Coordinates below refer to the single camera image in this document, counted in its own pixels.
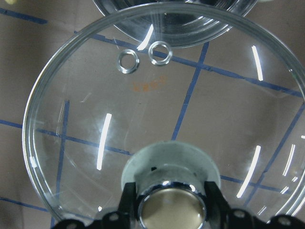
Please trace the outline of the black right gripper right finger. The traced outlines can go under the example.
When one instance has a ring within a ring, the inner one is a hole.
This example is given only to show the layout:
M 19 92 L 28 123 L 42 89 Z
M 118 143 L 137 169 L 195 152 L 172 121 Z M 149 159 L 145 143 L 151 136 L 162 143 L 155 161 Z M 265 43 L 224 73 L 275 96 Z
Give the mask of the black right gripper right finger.
M 226 219 L 230 206 L 222 195 L 218 185 L 213 181 L 204 182 L 207 200 L 208 219 Z

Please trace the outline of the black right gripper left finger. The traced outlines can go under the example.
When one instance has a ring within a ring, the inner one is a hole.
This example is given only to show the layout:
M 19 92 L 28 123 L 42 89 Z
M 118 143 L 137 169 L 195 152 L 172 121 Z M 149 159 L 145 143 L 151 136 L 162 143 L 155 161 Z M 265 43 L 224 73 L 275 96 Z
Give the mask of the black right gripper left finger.
M 118 211 L 125 217 L 128 217 L 130 222 L 135 222 L 137 220 L 138 200 L 135 182 L 125 183 L 118 205 Z

